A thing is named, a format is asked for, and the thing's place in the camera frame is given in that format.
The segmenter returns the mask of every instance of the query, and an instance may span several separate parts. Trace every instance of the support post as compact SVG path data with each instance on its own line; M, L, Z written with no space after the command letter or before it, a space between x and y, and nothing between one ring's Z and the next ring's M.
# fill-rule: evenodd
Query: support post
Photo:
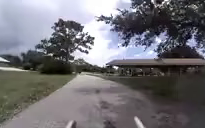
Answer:
M168 67L168 76L170 76L170 67Z

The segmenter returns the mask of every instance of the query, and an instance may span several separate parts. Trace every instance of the cloud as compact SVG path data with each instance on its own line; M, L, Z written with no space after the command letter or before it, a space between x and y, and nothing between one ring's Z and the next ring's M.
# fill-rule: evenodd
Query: cloud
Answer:
M58 18L87 23L83 0L0 0L0 53L19 54L48 37Z
M75 55L78 58L84 58L92 64L104 66L107 62L114 59L115 56L123 55L126 52L127 48L124 47L109 48L109 45L112 43L112 40L107 39L108 37L106 36L109 33L109 28L107 30L100 29L104 25L96 21L85 25L84 30L95 37L95 44L88 55L76 52Z

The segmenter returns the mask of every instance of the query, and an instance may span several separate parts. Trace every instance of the paved path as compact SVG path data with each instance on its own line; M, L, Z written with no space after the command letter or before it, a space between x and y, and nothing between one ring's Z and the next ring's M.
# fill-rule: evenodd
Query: paved path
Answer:
M76 120L78 128L103 128L104 120L117 128L135 128L133 117L154 128L152 104L140 93L115 82L78 75L66 86L5 122L3 128L64 128Z

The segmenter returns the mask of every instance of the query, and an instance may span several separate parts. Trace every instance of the green lawn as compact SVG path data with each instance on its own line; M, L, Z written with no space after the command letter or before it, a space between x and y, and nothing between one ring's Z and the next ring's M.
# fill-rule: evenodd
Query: green lawn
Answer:
M75 75L0 71L0 123L48 96L74 77Z

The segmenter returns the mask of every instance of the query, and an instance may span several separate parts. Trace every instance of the pavilion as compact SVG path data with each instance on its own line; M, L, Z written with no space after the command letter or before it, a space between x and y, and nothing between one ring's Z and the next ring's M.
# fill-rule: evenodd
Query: pavilion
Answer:
M201 68L205 66L204 59L194 58L165 58L165 59L122 59L113 60L106 65L117 66L119 69L130 71L132 74L135 69L154 69L154 68L166 68L168 74L172 73L172 69L179 69L178 73L182 73L183 67Z

